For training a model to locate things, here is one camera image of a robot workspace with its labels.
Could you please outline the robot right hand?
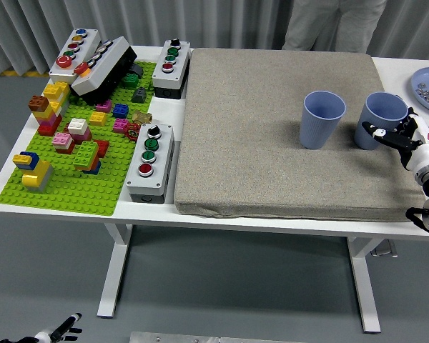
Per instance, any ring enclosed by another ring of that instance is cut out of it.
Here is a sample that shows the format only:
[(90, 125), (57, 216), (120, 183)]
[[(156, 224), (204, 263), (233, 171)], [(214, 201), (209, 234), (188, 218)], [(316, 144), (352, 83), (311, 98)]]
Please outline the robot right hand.
[(379, 91), (367, 97), (355, 143), (365, 150), (381, 144), (396, 149), (403, 167), (420, 182), (429, 173), (429, 126), (399, 96)]

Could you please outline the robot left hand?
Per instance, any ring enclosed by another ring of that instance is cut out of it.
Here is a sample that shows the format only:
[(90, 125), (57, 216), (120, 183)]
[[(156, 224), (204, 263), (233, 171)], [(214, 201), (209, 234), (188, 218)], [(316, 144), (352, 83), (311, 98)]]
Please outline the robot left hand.
[(34, 338), (36, 342), (56, 343), (56, 342), (75, 342), (78, 340), (82, 329), (74, 325), (82, 318), (82, 314), (76, 312), (62, 322), (57, 328), (45, 329), (37, 333)]

